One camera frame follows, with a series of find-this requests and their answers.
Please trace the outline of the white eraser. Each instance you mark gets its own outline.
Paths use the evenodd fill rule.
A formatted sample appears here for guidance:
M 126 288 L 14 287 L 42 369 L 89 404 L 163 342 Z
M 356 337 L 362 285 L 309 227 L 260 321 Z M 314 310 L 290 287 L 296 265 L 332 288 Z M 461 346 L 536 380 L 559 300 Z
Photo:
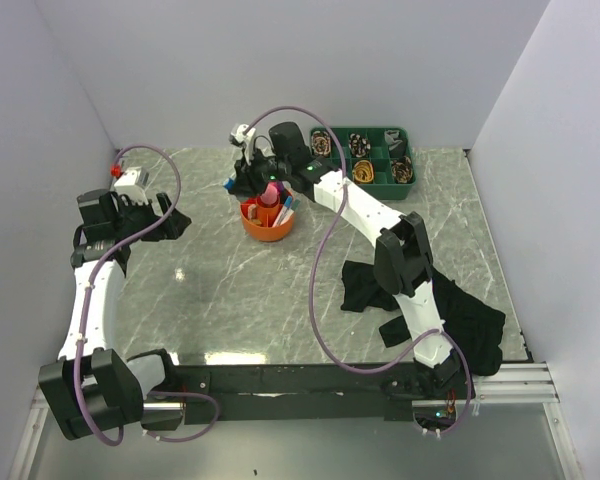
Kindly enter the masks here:
M 258 206 L 256 204 L 250 204 L 248 206 L 247 218 L 249 220 L 256 220 L 258 218 Z

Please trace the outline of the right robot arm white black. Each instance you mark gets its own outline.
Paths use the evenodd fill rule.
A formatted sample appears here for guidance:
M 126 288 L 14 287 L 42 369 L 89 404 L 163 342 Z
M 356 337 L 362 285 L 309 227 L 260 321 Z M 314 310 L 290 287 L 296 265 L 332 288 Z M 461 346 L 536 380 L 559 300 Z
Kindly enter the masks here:
M 269 131 L 271 151 L 255 146 L 254 127 L 238 124 L 229 136 L 241 153 L 235 175 L 225 187 L 236 197 L 255 197 L 269 183 L 281 180 L 312 202 L 334 213 L 374 248 L 373 275 L 379 286 L 398 304 L 412 342 L 421 392 L 440 398 L 462 368 L 459 352 L 443 334 L 444 321 L 433 292 L 432 253 L 424 220 L 417 213 L 402 214 L 373 198 L 343 170 L 317 156 L 305 144 L 294 122 L 283 122 Z

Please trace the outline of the blue white pen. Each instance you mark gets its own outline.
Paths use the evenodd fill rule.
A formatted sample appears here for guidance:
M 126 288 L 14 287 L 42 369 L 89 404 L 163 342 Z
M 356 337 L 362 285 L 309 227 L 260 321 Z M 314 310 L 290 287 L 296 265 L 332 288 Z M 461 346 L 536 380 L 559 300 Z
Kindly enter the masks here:
M 285 218 L 285 216 L 286 216 L 289 208 L 292 205 L 292 201 L 293 201 L 293 198 L 291 196 L 288 196 L 285 199 L 283 206 L 281 207 L 278 215 L 276 216 L 276 218 L 274 220 L 273 227 L 277 227 L 277 226 L 279 226 L 282 223 L 282 221 Z

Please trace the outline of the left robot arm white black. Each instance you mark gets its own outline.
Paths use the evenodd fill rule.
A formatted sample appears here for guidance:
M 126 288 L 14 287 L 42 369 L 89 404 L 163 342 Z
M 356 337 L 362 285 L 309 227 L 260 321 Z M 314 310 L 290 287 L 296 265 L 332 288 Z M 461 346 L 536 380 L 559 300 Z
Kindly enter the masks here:
M 166 402 L 179 392 L 180 378 L 165 349 L 124 359 L 116 351 L 114 333 L 131 244 L 176 240 L 191 223 L 164 192 L 140 204 L 126 194 L 99 189 L 78 196 L 77 204 L 82 222 L 70 257 L 72 317 L 56 361 L 42 366 L 38 375 L 68 440 L 136 423 L 148 394 Z

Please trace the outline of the green cap white pen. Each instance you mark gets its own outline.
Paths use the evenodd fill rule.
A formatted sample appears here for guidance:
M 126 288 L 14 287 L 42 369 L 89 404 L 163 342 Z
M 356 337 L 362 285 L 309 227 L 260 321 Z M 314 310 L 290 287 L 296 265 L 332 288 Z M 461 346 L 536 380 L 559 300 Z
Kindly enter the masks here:
M 285 224 L 287 222 L 290 221 L 290 219 L 293 217 L 295 210 L 297 209 L 298 205 L 299 205 L 300 201 L 299 200 L 294 200 L 291 204 L 291 206 L 289 207 L 289 209 L 287 210 L 285 216 L 282 218 L 282 222 L 281 224 Z

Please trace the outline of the clear pencil case pink cap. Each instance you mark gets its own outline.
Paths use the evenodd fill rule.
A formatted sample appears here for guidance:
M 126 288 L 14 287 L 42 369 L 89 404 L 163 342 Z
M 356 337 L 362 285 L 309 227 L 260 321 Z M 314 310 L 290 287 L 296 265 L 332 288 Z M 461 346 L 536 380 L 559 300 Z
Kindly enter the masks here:
M 272 208 L 279 202 L 279 189 L 276 182 L 269 182 L 265 191 L 258 197 L 266 208 Z

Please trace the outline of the orange round organizer container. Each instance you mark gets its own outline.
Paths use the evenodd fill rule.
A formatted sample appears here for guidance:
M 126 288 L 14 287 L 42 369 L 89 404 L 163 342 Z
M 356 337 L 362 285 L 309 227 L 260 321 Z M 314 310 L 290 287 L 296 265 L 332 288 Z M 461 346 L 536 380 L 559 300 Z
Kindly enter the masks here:
M 279 193 L 279 202 L 272 208 L 264 207 L 258 197 L 252 197 L 240 204 L 240 218 L 246 233 L 260 242 L 276 242 L 286 237 L 292 230 L 295 221 L 295 213 L 289 222 L 273 227 L 274 220 L 278 215 L 285 199 L 291 196 L 293 201 L 294 195 L 287 189 Z M 247 208 L 250 204 L 258 206 L 258 218 L 262 222 L 262 226 L 256 226 L 247 218 Z

